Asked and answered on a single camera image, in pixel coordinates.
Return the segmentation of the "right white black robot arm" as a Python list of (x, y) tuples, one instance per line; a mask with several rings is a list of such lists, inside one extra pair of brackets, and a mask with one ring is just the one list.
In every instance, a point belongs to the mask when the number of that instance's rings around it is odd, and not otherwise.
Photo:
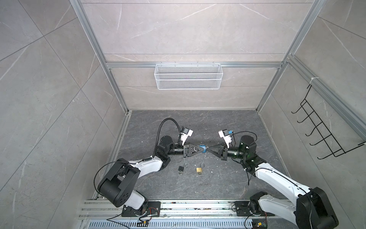
[(221, 160), (231, 158), (246, 171), (247, 178), (256, 177), (271, 185), (286, 199), (278, 199), (266, 192), (254, 194), (248, 203), (250, 216), (264, 213), (277, 215), (300, 229), (334, 229), (339, 220), (327, 194), (320, 188), (310, 188), (279, 172), (256, 153), (256, 139), (241, 137), (238, 147), (232, 144), (232, 134), (220, 134), (225, 144), (206, 150)]

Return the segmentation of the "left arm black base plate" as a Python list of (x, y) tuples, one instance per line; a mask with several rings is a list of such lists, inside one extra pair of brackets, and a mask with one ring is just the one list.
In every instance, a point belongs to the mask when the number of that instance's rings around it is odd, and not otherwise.
[(152, 215), (160, 216), (161, 202), (148, 201), (145, 202), (139, 209), (134, 209), (129, 206), (124, 206), (122, 210), (122, 217), (150, 217)]

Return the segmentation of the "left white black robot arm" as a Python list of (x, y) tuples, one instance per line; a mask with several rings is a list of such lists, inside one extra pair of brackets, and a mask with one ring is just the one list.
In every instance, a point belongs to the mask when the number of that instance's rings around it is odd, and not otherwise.
[(161, 138), (153, 156), (137, 161), (120, 158), (112, 162), (112, 167), (97, 185), (94, 184), (94, 188), (117, 208), (127, 206), (145, 211), (148, 200), (134, 190), (137, 180), (166, 168), (171, 161), (170, 155), (190, 157), (205, 151), (205, 146), (174, 143), (173, 139), (166, 135)]

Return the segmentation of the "teal blue padlock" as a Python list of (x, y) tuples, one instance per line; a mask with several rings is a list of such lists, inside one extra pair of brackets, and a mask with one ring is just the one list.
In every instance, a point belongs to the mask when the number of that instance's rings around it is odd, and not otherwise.
[(206, 152), (206, 146), (205, 145), (200, 145), (200, 148), (202, 148), (202, 152), (205, 153)]

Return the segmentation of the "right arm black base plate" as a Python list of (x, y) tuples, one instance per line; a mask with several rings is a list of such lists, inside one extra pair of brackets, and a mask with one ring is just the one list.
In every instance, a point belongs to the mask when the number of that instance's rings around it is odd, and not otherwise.
[(237, 216), (244, 217), (244, 216), (261, 216), (261, 217), (273, 217), (275, 214), (264, 212), (256, 207), (251, 201), (235, 201), (231, 207), (231, 210), (234, 211)]

